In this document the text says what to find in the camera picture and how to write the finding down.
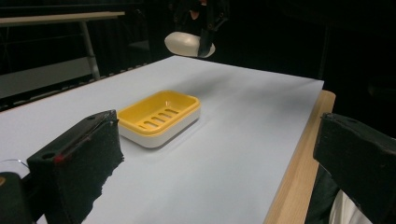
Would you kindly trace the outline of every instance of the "yellow soap dish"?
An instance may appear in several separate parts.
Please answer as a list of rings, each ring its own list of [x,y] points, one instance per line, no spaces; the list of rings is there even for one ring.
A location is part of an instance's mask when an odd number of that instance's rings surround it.
[[[120,135],[143,147],[159,147],[200,116],[196,97],[159,91],[118,112]]]

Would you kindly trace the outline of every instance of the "white soap bar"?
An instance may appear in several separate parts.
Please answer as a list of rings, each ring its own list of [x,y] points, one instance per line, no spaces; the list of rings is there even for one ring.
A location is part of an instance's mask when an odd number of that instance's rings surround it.
[[[197,57],[200,36],[191,35],[182,32],[173,32],[165,38],[165,46],[174,54]],[[215,52],[215,45],[210,47],[209,53],[205,57],[209,57]]]

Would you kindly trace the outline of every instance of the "white tabletop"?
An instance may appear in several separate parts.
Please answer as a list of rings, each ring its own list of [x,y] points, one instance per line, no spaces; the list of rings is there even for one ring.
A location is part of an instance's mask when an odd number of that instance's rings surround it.
[[[84,223],[262,223],[322,85],[173,56],[0,113],[0,160],[25,160],[91,114],[180,91],[201,101],[200,118],[157,149],[121,137],[125,161]]]

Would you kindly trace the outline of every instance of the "white plastic container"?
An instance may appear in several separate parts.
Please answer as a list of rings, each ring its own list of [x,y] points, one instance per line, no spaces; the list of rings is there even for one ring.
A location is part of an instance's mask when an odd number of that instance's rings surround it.
[[[143,147],[160,147],[200,116],[196,97],[159,91],[118,112],[120,135]]]

